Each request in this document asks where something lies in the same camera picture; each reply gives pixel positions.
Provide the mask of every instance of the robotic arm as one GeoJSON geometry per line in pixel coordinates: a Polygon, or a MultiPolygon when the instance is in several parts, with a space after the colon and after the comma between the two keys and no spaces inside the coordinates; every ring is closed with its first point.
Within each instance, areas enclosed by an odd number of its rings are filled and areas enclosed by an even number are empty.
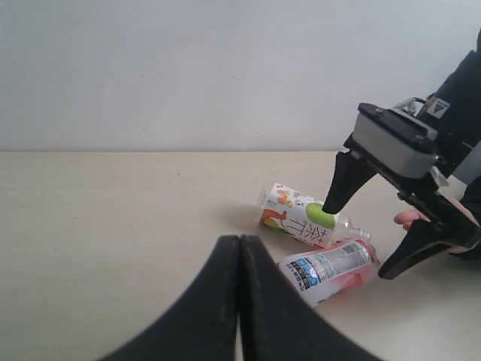
{"type": "Polygon", "coordinates": [[[417,220],[379,276],[393,279],[451,247],[471,249],[481,228],[438,192],[481,140],[481,32],[476,51],[428,100],[412,98],[390,109],[361,103],[354,131],[339,152],[323,210],[336,214],[375,174],[431,222],[417,220]]]}

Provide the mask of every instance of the black sleeve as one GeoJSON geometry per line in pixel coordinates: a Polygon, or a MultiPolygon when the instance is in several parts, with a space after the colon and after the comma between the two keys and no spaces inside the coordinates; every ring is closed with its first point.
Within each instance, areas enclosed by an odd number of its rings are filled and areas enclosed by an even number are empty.
{"type": "MultiPolygon", "coordinates": [[[[473,183],[467,186],[461,203],[471,211],[478,223],[481,224],[481,177],[476,178],[473,183]]],[[[481,244],[478,244],[473,250],[455,256],[462,259],[481,259],[481,244]]]]}

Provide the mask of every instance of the table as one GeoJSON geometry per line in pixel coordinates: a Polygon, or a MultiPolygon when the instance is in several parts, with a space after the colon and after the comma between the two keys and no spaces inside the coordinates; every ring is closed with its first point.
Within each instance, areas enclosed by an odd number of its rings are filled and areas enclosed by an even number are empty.
{"type": "MultiPolygon", "coordinates": [[[[329,152],[0,153],[0,359],[113,350],[188,287],[219,235],[260,235],[275,259],[310,250],[260,227],[253,205],[274,181],[322,198],[333,165],[329,152]]],[[[463,189],[452,180],[447,192],[463,189]]],[[[345,213],[383,261],[404,209],[376,177],[345,213]]],[[[477,359],[480,272],[481,262],[438,256],[316,310],[383,359],[477,359]]]]}

